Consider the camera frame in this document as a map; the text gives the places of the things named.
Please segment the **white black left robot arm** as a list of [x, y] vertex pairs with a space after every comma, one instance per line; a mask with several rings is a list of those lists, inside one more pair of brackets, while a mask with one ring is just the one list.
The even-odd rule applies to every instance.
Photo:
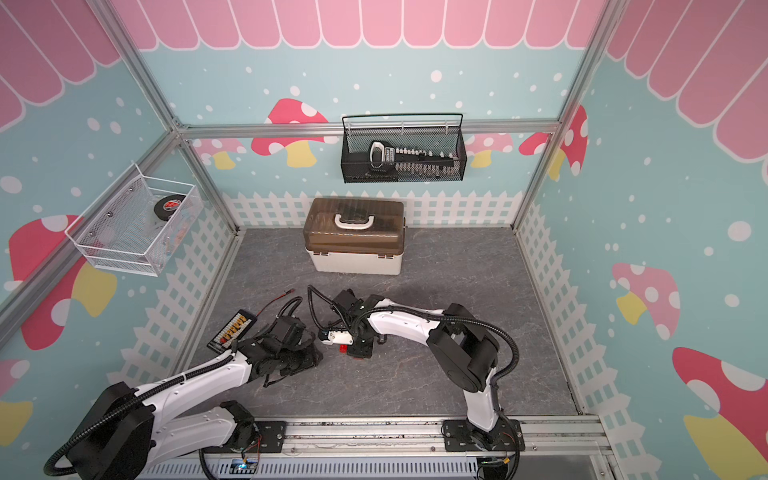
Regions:
[[143, 470], [190, 452], [224, 448], [253, 468], [257, 455], [277, 452], [280, 422], [259, 422], [235, 400], [205, 412], [191, 409], [229, 390], [262, 380], [266, 386], [317, 366], [315, 336], [295, 315], [302, 302], [292, 292], [266, 327], [238, 310], [208, 341], [215, 358], [175, 376], [130, 387], [105, 389], [70, 439], [43, 466], [50, 477], [135, 479]]

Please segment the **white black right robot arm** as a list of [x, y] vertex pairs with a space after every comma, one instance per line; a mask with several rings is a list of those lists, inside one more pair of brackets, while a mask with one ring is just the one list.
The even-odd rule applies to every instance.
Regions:
[[442, 310], [399, 304], [380, 295], [366, 299], [350, 289], [330, 298], [307, 287], [309, 312], [326, 345], [356, 359], [369, 359], [376, 344], [392, 336], [426, 346], [447, 378], [464, 393], [466, 419], [446, 421], [443, 438], [463, 440], [479, 451], [520, 449], [522, 436], [499, 403], [499, 381], [520, 360], [517, 343], [499, 327], [453, 303]]

